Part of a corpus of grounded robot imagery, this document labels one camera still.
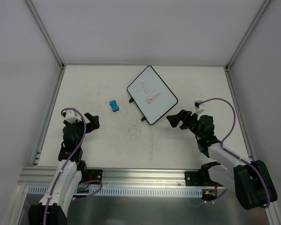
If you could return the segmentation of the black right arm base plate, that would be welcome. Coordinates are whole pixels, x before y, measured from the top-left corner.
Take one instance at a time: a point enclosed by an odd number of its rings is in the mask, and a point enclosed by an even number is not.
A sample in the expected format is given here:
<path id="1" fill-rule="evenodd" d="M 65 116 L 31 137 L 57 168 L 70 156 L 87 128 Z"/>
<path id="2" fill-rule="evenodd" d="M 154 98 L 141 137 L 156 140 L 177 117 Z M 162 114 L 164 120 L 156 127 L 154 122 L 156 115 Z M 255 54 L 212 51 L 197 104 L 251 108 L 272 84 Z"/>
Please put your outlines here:
<path id="1" fill-rule="evenodd" d="M 212 181 L 209 177 L 208 172 L 201 170 L 198 171 L 186 171 L 185 175 L 185 185 L 196 186 L 196 187 L 214 187 L 216 182 Z"/>

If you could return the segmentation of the blue whiteboard eraser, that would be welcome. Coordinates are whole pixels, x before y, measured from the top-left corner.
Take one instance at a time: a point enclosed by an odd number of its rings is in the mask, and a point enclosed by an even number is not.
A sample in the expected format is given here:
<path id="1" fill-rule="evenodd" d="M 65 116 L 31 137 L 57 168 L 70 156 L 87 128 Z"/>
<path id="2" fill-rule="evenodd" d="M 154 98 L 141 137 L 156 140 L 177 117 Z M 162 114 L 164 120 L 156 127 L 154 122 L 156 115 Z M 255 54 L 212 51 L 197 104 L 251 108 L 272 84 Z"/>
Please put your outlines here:
<path id="1" fill-rule="evenodd" d="M 110 101 L 109 104 L 110 104 L 113 112 L 119 111 L 119 106 L 117 105 L 116 100 Z"/>

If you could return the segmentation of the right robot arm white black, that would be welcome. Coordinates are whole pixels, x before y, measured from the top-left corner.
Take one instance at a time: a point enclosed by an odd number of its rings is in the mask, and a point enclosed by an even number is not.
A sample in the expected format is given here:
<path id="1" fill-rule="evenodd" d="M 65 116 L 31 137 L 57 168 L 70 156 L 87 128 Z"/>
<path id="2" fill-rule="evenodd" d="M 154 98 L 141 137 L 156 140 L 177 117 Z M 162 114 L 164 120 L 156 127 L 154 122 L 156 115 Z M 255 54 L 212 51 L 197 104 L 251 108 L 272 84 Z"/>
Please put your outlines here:
<path id="1" fill-rule="evenodd" d="M 277 201 L 278 194 L 266 164 L 261 160 L 247 161 L 224 146 L 214 134 L 213 117 L 181 110 L 166 118 L 173 128 L 190 130 L 199 151 L 212 159 L 198 170 L 198 181 L 206 186 L 218 183 L 226 187 L 246 210 L 265 208 Z"/>

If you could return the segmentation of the white board with black frame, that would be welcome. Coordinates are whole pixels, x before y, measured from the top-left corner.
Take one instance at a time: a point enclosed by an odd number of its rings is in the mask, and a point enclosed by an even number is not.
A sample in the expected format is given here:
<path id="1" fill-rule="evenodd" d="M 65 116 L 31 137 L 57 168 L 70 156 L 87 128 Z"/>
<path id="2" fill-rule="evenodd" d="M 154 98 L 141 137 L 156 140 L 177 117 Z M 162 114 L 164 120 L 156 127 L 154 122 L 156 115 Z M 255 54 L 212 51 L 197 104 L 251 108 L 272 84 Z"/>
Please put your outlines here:
<path id="1" fill-rule="evenodd" d="M 142 120 L 154 125 L 169 110 L 178 104 L 178 98 L 154 70 L 147 66 L 127 87 L 134 102 L 143 115 Z"/>

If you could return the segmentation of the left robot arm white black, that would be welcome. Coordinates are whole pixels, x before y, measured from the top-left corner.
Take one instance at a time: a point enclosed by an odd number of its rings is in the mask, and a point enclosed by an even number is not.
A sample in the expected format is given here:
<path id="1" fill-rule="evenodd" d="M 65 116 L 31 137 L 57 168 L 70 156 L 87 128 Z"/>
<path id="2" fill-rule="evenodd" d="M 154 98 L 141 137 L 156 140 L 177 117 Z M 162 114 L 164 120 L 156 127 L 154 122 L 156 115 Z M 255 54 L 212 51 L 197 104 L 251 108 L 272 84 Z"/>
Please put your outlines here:
<path id="1" fill-rule="evenodd" d="M 82 159 L 81 148 L 85 135 L 99 129 L 99 117 L 81 114 L 76 109 L 62 110 L 64 117 L 63 141 L 58 155 L 58 166 L 49 188 L 38 204 L 28 212 L 31 225 L 66 225 L 70 203 L 77 188 L 84 190 L 89 184 L 102 187 L 102 176 L 88 172 Z"/>

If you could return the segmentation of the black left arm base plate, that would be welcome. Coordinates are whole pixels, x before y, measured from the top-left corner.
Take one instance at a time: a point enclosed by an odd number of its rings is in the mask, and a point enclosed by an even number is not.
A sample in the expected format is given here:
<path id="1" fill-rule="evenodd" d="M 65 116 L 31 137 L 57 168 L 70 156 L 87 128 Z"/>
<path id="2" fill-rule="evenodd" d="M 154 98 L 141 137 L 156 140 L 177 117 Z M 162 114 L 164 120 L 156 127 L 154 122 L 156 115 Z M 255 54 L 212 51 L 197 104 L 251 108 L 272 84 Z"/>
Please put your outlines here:
<path id="1" fill-rule="evenodd" d="M 88 169 L 87 181 L 90 181 L 89 185 L 99 185 L 103 178 L 103 170 L 100 169 Z"/>

